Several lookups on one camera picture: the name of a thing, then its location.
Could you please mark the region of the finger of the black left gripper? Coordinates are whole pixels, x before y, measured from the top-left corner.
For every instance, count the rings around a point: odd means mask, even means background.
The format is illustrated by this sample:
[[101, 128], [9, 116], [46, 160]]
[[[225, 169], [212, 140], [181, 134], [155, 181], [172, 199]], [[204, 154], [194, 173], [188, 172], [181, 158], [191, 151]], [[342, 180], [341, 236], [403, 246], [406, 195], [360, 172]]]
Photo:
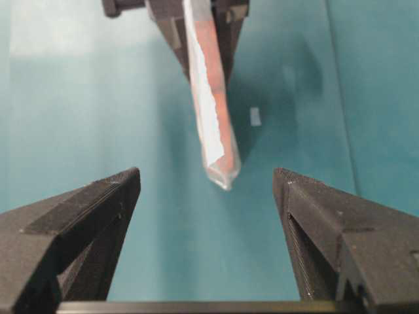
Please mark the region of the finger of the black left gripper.
[[217, 32], [217, 40], [228, 84], [234, 65], [234, 55], [245, 18], [249, 14], [249, 1], [212, 1], [212, 12]]

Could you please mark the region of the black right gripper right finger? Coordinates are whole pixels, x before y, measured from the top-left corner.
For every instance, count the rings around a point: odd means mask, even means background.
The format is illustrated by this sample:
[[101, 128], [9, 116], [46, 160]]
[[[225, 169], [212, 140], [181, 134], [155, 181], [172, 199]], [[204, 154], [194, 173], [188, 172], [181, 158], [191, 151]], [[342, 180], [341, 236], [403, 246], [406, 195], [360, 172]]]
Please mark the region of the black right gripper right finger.
[[277, 168], [272, 191], [302, 300], [418, 312], [418, 218]]

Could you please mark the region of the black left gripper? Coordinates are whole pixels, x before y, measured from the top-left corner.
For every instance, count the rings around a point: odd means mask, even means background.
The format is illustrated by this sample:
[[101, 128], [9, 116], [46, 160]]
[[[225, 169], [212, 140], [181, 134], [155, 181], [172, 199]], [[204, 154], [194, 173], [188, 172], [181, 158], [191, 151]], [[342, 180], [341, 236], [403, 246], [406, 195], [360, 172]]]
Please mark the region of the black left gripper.
[[181, 0], [102, 0], [101, 3], [104, 14], [108, 18], [116, 18], [125, 10], [140, 9], [146, 6], [151, 20], [159, 28], [180, 63], [187, 80], [190, 81], [185, 15]]

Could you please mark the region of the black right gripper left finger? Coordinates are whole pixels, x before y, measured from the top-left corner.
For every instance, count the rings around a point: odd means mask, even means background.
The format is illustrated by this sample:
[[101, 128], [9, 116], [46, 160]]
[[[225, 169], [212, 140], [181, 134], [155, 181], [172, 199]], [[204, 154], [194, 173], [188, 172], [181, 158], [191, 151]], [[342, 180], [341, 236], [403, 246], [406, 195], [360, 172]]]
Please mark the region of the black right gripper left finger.
[[1, 214], [1, 312], [107, 299], [141, 191], [132, 167]]

